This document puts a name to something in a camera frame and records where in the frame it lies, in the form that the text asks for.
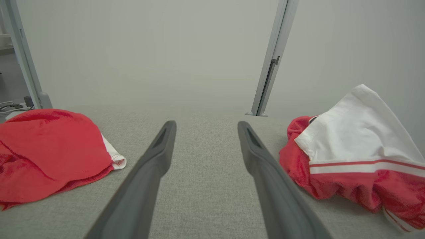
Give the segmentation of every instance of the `cable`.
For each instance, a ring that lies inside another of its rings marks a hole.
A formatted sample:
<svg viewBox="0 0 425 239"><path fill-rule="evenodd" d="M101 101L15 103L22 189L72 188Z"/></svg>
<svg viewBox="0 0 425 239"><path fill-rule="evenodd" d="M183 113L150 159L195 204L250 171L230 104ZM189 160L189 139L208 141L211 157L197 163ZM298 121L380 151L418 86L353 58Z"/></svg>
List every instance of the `cable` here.
<svg viewBox="0 0 425 239"><path fill-rule="evenodd" d="M0 114L9 114L9 113L11 113L11 112L13 112L13 111L29 111L29 110L31 110L33 107L34 107L34 106L32 106L32 107L24 107L24 108L19 108L19 109L13 109L13 110L9 110L9 111L0 111Z"/></svg>
<svg viewBox="0 0 425 239"><path fill-rule="evenodd" d="M7 109L9 107L10 108L15 108L15 109L22 109L23 108L22 105L5 105L5 106L0 107L0 112L5 112L4 109Z"/></svg>
<svg viewBox="0 0 425 239"><path fill-rule="evenodd" d="M1 102L0 105L2 104L9 104L9 105L13 105L13 101L5 101L5 102Z"/></svg>

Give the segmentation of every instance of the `gray fabric surface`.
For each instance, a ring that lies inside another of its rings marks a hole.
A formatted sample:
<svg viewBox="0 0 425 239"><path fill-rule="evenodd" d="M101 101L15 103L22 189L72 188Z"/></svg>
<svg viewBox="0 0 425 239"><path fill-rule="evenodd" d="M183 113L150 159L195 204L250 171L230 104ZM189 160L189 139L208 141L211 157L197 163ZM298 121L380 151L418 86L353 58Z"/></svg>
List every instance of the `gray fabric surface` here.
<svg viewBox="0 0 425 239"><path fill-rule="evenodd" d="M167 120L176 120L177 136L171 167L160 183L150 238L267 238L236 125L240 120L249 122L278 159L291 119L159 108L70 109L84 113L98 125L116 150L127 157L127 167L89 185L0 212L0 238L84 237ZM381 213L371 214L339 197L317 201L300 191L336 239L414 237L396 231Z"/></svg>

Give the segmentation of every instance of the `red and white shirt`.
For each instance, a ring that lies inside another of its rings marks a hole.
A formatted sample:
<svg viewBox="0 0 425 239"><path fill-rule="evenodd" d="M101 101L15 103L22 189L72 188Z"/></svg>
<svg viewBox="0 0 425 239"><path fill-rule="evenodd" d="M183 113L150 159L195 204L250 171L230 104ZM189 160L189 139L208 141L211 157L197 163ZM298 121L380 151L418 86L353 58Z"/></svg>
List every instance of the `red and white shirt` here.
<svg viewBox="0 0 425 239"><path fill-rule="evenodd" d="M425 228L425 159L391 109L365 85L328 112L288 127L280 164L317 199L337 194L405 232Z"/></svg>
<svg viewBox="0 0 425 239"><path fill-rule="evenodd" d="M24 112L0 124L0 209L92 183L126 163L85 115Z"/></svg>

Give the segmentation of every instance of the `white cable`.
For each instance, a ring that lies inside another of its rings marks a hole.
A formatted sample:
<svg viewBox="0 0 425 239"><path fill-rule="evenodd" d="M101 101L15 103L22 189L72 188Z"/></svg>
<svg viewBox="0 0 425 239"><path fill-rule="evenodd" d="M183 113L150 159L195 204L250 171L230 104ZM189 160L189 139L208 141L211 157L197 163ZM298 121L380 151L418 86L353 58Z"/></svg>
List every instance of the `white cable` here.
<svg viewBox="0 0 425 239"><path fill-rule="evenodd" d="M13 111L28 111L31 108L32 107L24 107L24 108L9 110L9 111L0 111L0 114L9 114L10 112L13 112Z"/></svg>
<svg viewBox="0 0 425 239"><path fill-rule="evenodd" d="M13 105L13 101L5 101L5 102L1 102L0 105L2 104L9 104L9 105Z"/></svg>

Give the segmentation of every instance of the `red garment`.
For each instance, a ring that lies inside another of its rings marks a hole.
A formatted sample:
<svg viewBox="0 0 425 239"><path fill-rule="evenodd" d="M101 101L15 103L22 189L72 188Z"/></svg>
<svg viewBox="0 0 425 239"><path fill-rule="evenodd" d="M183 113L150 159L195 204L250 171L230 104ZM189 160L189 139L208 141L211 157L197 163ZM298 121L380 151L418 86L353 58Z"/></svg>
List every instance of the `red garment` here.
<svg viewBox="0 0 425 239"><path fill-rule="evenodd" d="M312 117L294 119L288 127L288 144L280 151L280 165L288 175L316 199L327 199L334 194L360 204L372 213L382 206L384 213L406 232L425 228L425 178L393 170L377 170L372 173L344 172L310 174L312 168L335 165L374 164L372 162L315 163L295 142L309 125ZM407 165L402 162L392 164ZM409 167L425 170L412 164Z"/></svg>
<svg viewBox="0 0 425 239"><path fill-rule="evenodd" d="M113 170L86 116L40 109L0 124L0 206L33 202L97 181Z"/></svg>

